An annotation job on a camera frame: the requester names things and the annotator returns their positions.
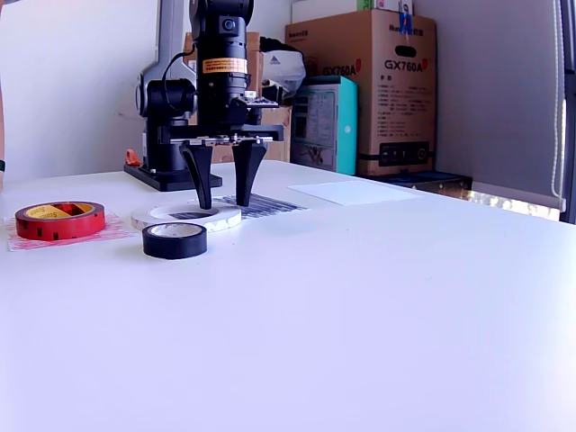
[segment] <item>white tape roll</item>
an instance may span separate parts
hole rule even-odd
[[[169,222],[200,225],[208,232],[223,231],[242,222],[242,210],[220,202],[215,202],[210,210],[203,210],[197,202],[186,202],[142,208],[132,214],[132,227],[140,231],[151,225]]]

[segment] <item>teal box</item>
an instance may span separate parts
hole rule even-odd
[[[293,99],[291,162],[356,173],[358,87],[343,76],[304,81]]]

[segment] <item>label sticker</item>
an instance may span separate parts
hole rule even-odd
[[[26,216],[33,219],[67,219],[89,213],[93,209],[89,204],[65,202],[34,207],[26,212]]]
[[[204,74],[248,73],[248,60],[244,58],[211,58],[202,63]]]

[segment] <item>pink paper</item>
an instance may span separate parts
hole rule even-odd
[[[27,240],[21,238],[16,233],[16,219],[4,219],[4,225],[8,233],[8,247],[11,251],[17,252],[20,250],[33,250],[42,248],[55,248],[58,246],[75,245],[77,243],[86,243],[89,241],[104,241],[127,239],[138,235],[133,229],[126,226],[122,220],[114,213],[106,213],[106,228],[102,231],[88,237],[74,238],[71,240],[58,240],[58,241],[41,241],[41,240]]]

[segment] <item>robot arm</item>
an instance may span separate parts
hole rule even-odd
[[[182,58],[178,58],[172,66],[170,63],[182,52],[182,36],[184,34],[185,0],[159,0],[157,12],[156,59],[144,69],[139,76],[136,93],[136,105],[142,117],[149,114],[149,84],[161,81],[167,71],[167,80],[188,80],[196,84],[196,74]]]
[[[267,142],[284,139],[282,126],[260,124],[277,105],[247,95],[246,28],[254,0],[190,0],[197,76],[182,61],[185,0],[160,0],[157,61],[139,79],[138,107],[147,119],[144,165],[124,169],[160,191],[195,188],[212,207],[212,147],[232,145],[238,205],[249,204]],[[198,125],[186,117],[198,111]]]

